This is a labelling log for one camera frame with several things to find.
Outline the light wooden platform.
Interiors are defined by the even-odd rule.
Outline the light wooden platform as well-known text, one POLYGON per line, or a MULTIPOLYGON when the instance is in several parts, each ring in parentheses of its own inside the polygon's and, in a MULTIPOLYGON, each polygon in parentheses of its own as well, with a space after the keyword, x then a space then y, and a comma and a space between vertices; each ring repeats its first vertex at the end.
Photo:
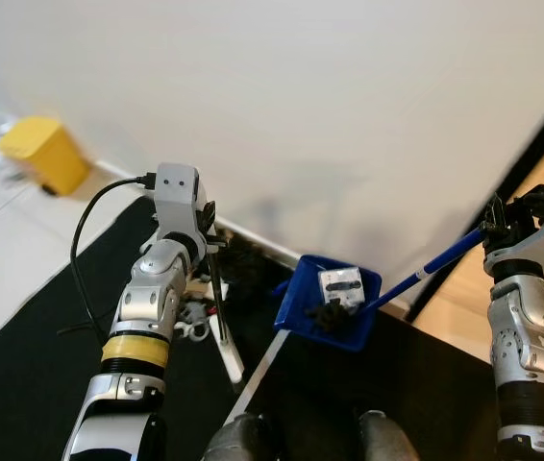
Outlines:
MULTIPOLYGON (((544 158, 513 196, 521 196, 537 184, 544 184, 544 158)), ((426 303, 413 324, 423 332, 487 361, 492 339, 487 309, 493 280, 483 271, 482 258, 483 250, 474 249, 458 260, 452 274, 426 303)))

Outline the black shredded debris pile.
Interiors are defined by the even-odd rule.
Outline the black shredded debris pile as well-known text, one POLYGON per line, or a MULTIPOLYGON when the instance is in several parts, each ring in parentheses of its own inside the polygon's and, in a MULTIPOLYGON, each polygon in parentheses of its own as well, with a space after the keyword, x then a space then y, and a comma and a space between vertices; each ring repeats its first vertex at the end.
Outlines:
POLYGON ((233 230, 222 229, 222 236, 227 246, 219 251, 218 260, 230 298, 258 298, 284 281, 284 266, 268 258, 262 247, 233 230))

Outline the white floor strip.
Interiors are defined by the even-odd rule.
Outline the white floor strip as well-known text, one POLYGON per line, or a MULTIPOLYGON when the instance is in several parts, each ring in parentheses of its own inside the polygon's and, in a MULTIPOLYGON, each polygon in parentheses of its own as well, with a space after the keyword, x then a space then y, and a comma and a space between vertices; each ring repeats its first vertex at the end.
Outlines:
POLYGON ((241 416, 247 409, 250 400, 252 400, 259 390, 260 382, 266 377, 268 370, 271 369, 273 361, 275 361, 278 352, 284 346, 286 338, 289 337, 288 330, 277 330, 275 337, 273 337, 271 343, 268 344, 266 351, 260 357, 260 361, 252 374, 245 383, 245 386, 242 387, 241 394, 238 395, 237 400, 235 401, 232 409, 227 418, 225 418, 225 425, 235 421, 238 416, 241 416))

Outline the white plastic scrap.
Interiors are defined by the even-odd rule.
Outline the white plastic scrap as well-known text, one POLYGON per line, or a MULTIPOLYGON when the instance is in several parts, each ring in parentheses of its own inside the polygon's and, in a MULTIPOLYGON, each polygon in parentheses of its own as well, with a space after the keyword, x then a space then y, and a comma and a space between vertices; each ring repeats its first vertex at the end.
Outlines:
POLYGON ((187 300, 183 304, 183 311, 180 312, 180 320, 185 322, 185 324, 201 324, 201 322, 206 322, 208 316, 210 316, 208 308, 210 308, 208 300, 187 300))

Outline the yellow bin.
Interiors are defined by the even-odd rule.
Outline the yellow bin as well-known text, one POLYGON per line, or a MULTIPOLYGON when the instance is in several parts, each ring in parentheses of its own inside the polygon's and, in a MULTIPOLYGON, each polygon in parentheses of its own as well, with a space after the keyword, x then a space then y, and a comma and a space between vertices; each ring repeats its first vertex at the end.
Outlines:
POLYGON ((49 196, 70 196, 91 165, 61 120, 26 117, 0 136, 0 153, 12 159, 49 196))

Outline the white box with dark slots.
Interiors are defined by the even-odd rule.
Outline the white box with dark slots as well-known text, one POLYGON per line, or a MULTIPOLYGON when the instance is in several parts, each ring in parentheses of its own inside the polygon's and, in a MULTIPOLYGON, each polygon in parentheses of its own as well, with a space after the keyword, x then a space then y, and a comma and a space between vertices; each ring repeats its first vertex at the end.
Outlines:
POLYGON ((317 274, 317 279, 324 303, 335 302, 352 311, 365 302, 364 285, 357 267, 322 271, 317 274))

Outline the grey robot left foot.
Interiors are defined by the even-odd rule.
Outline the grey robot left foot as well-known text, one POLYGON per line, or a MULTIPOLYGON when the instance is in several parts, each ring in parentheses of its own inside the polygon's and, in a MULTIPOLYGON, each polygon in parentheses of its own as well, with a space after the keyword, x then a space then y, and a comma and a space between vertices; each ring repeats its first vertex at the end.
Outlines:
POLYGON ((271 427, 259 414, 238 414, 211 436, 201 461, 278 461, 271 427))

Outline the blue long-handled dustpan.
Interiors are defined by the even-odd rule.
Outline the blue long-handled dustpan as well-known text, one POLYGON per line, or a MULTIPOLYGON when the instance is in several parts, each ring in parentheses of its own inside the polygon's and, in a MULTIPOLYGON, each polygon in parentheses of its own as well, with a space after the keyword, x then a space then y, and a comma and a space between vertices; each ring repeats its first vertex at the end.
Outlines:
POLYGON ((278 308, 275 327, 302 335, 310 341, 329 344, 338 350, 346 352, 363 350, 376 321, 377 311, 399 298, 418 282, 433 276, 445 265, 456 262, 466 252, 482 243, 483 238, 483 229, 469 231, 416 273, 386 291, 381 290, 382 277, 374 271, 321 255, 303 255, 298 260, 293 276, 285 282, 284 301, 278 308), (355 286, 363 299, 357 306, 348 308, 348 316, 339 322, 339 326, 325 329, 316 321, 320 308, 328 303, 326 291, 329 283, 322 277, 337 271, 342 274, 341 284, 355 286))

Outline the grey robot right foot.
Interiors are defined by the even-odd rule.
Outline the grey robot right foot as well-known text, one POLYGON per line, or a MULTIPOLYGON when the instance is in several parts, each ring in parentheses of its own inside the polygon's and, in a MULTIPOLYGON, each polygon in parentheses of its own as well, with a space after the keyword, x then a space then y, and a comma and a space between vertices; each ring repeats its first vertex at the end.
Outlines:
POLYGON ((420 461, 420 453, 403 428, 382 411, 367 411, 359 416, 363 461, 420 461))

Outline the black frame bar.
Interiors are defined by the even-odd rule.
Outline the black frame bar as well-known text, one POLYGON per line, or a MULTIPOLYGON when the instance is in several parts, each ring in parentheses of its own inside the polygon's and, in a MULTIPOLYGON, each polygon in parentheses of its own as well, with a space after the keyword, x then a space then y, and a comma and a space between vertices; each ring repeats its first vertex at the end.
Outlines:
MULTIPOLYGON (((524 148, 522 154, 510 165, 508 171, 506 171, 506 174, 488 198, 497 196, 505 199, 512 196, 515 190, 521 187, 527 180, 532 170, 534 170, 542 158, 544 158, 544 122, 537 129, 537 133, 532 137, 530 144, 524 148)), ((418 319, 418 316, 426 310, 427 303, 434 298, 434 295, 437 294, 443 282, 452 275, 454 267, 456 267, 455 262, 444 264, 437 273, 434 273, 433 276, 426 280, 425 288, 421 290, 421 294, 418 294, 417 299, 409 305, 407 315, 405 315, 405 321, 408 324, 413 324, 418 319)))

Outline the grey robot foot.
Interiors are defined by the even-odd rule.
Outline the grey robot foot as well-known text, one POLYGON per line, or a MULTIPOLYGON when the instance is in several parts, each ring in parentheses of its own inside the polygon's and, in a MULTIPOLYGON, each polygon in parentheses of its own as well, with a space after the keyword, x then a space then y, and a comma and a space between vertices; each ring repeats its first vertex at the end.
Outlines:
POLYGON ((367 411, 359 416, 363 461, 420 461, 420 453, 403 428, 382 411, 367 411))
POLYGON ((259 414, 238 414, 211 436, 201 461, 278 461, 271 427, 259 414))

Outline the black shredded debris clump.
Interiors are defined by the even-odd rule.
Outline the black shredded debris clump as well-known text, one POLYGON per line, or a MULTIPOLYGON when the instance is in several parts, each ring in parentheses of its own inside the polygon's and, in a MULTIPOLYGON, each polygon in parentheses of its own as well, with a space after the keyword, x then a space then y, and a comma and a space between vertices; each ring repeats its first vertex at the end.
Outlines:
POLYGON ((306 311, 306 316, 312 321, 316 329, 321 332, 335 334, 347 328, 353 320, 353 312, 345 303, 330 300, 328 303, 318 304, 306 311))

